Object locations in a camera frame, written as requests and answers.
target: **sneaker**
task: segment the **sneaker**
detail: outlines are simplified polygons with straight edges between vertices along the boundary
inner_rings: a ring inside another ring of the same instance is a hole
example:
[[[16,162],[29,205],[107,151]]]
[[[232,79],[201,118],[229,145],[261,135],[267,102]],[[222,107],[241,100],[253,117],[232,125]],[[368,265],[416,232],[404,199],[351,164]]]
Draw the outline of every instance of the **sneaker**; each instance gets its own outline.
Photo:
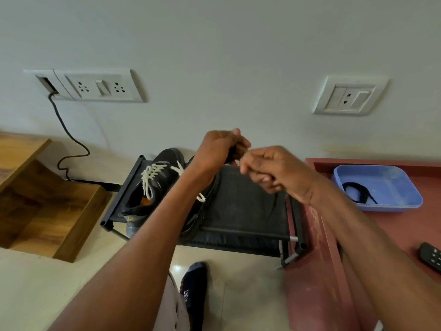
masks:
[[[187,167],[191,164],[193,158],[194,157],[189,160]],[[184,168],[180,166],[179,170],[176,171],[178,172],[179,176],[181,176],[184,172]],[[191,207],[190,213],[188,214],[179,235],[179,243],[181,245],[189,243],[193,238],[196,237],[197,233],[199,232],[199,227],[201,226],[201,223],[205,217],[205,211],[218,191],[220,182],[221,175],[220,173],[217,173],[210,185],[197,196],[196,201]]]
[[[159,153],[151,166],[141,173],[141,181],[123,205],[123,211],[118,216],[127,221],[126,234],[132,238],[142,224],[161,203],[170,187],[179,178],[176,167],[185,164],[184,156],[175,148]]]
[[[190,266],[181,281],[180,294],[190,317],[192,331],[201,331],[204,321],[204,303],[207,294],[207,265],[204,262]]]

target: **floor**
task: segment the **floor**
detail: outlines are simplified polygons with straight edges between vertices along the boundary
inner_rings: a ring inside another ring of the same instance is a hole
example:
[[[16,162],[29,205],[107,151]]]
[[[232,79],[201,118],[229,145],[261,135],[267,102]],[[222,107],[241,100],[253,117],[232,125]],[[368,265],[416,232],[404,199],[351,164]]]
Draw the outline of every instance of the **floor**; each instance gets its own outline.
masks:
[[[0,248],[1,329],[46,330],[124,244],[97,224],[74,263]],[[278,258],[177,246],[170,268],[176,282],[202,260],[210,272],[204,330],[289,330]]]

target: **white shoelace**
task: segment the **white shoelace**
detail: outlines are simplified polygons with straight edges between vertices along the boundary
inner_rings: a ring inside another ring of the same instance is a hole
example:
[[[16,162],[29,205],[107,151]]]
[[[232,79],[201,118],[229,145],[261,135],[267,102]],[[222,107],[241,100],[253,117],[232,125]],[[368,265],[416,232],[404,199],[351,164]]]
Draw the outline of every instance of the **white shoelace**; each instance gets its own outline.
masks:
[[[177,161],[177,163],[178,163],[178,167],[171,166],[170,168],[171,168],[173,171],[175,171],[176,173],[178,173],[179,176],[181,176],[182,173],[184,173],[184,168],[183,168],[182,165],[179,163],[179,161]],[[198,201],[204,203],[204,202],[205,202],[205,196],[202,195],[202,193],[199,193],[199,196],[196,198],[196,200],[198,200]]]
[[[167,165],[157,165],[152,164],[151,166],[147,166],[144,172],[141,173],[142,176],[142,189],[144,190],[144,195],[147,197],[149,201],[153,198],[153,190],[149,180],[155,178],[159,172],[161,172]]]

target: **black shoe rack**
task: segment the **black shoe rack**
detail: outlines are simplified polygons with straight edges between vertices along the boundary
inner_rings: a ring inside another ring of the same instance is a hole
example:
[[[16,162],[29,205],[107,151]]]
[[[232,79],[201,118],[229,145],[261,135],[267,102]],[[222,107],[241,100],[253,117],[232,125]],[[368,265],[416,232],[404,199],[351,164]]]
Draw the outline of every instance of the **black shoe rack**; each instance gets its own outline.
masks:
[[[139,183],[141,172],[152,161],[140,156],[118,195],[110,205],[101,226],[128,240],[113,228],[113,222],[125,222],[119,217],[122,204]],[[267,194],[236,167],[224,166],[220,172],[218,192],[201,222],[199,233],[187,246],[280,257],[285,267],[308,250],[303,230],[301,205],[285,192]],[[289,221],[295,230],[290,235]],[[290,249],[289,242],[295,242]]]

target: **forearm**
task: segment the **forearm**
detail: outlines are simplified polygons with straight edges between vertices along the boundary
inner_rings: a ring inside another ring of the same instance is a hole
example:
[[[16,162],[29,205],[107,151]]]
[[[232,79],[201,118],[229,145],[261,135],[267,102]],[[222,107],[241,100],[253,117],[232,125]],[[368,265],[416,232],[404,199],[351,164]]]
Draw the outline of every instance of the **forearm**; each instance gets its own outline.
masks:
[[[441,289],[330,181],[312,199],[360,278],[385,329],[438,330]]]
[[[180,230],[204,183],[185,170],[133,239],[84,286],[50,330],[151,330]]]

